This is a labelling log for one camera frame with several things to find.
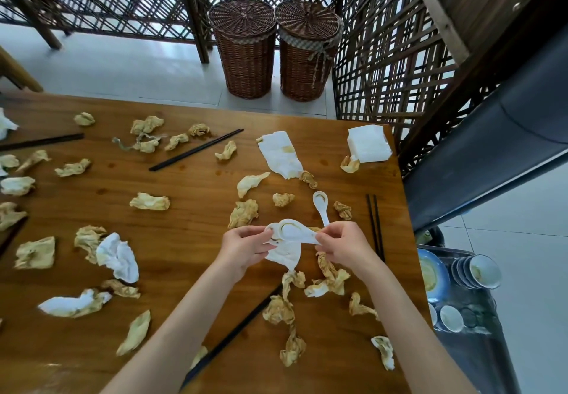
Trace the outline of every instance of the woven lid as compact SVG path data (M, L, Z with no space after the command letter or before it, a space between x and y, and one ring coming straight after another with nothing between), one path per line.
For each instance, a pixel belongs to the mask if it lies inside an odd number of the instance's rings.
M282 2L276 7L275 16L281 28L302 39L323 41L339 31L339 17L313 2Z
M274 28L274 9L259 0L227 0L209 10L215 31L231 38L249 38Z

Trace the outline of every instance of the blue rimmed plate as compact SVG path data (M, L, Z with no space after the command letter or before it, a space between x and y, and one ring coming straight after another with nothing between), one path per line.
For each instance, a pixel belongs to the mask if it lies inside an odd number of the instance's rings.
M424 284L427 286L426 296L428 297L428 302L438 303L448 293L450 286L448 269L436 255L426 249L418 248L418 258L422 272L427 273L427 279L425 279Z

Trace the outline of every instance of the wicker basket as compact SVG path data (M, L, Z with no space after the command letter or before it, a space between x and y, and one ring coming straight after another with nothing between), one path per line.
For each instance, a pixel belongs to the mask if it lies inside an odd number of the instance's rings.
M274 9L258 0L223 1L211 8L209 21L229 92L249 99L268 93L276 39Z
M319 98L343 35L343 21L320 4L286 1L275 11L280 25L280 88L296 101Z

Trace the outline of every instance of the person's right hand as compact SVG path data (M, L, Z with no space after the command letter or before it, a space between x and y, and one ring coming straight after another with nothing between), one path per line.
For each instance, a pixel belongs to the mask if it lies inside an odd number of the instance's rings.
M325 252L331 262L352 269L359 278L367 264L379 259L355 222L332 222L316 234L316 240L322 244L316 245L318 252Z

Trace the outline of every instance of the wooden table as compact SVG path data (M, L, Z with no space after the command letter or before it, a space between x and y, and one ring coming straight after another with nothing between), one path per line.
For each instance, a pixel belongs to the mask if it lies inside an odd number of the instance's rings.
M30 171L37 180L32 193L16 198L2 196L3 201L16 201L30 213L27 224L0 260L2 393L96 393L102 389L130 358L115 356L130 322L150 309L149 335L154 333L215 259L238 201L237 182L244 175L270 171L255 139L278 130L288 132L304 168L315 175L330 204L339 200L353 207L354 220L370 241L365 194L377 195L388 266L422 315L430 318L395 157L363 164L355 174L339 168L349 154L347 130L353 123L42 94L3 97L0 107L20 125L4 142L80 131L86 134L84 140L44 147L53 161ZM83 111L96 117L96 125L83 130L75 125L73 116ZM164 152L162 143L152 154L124 152L111 143L115 136L132 141L132 121L147 115L164 118L159 132L170 135L186 132L196 122L208 124L219 136L238 127L245 131L234 137L238 151L226 163L214 156L223 143L153 173L148 167L197 146L201 140L192 140L173 152ZM391 133L387 136L392 145ZM36 149L13 153L22 160ZM54 174L55 167L83 157L93 161L87 173L68 178ZM171 206L165 212L129 207L137 192L166 195ZM272 202L275 192L294 193L296 199L285 208L277 208ZM259 203L259 218L254 224L294 218L308 226L321 226L312 193L306 183L286 181L273 173L246 198ZM332 207L328 213L331 221L339 219ZM79 319L42 314L36 307L42 301L53 296L79 296L84 288L112 278L109 269L90 264L83 250L73 248L75 232L87 225L103 226L128 240L140 268L142 296L138 300L114 297L101 311ZM0 240L7 236L7 232L0 234ZM20 244L47 236L57 238L52 269L12 268ZM305 272L308 281L322 278L312 245L303 245L297 269ZM229 295L204 344L209 349L215 346L280 283L285 271L270 261L250 268ZM385 335L381 324L370 316L349 315L353 291L361 293L363 304L372 305L365 287L355 277L346 282L345 296L328 293L308 298L293 287L290 299L298 334L307 342L297 364L285 368L278 356L285 347L288 326L274 326L259 316L184 392L408 392L398 363L393 372L387 372L370 342L375 335Z

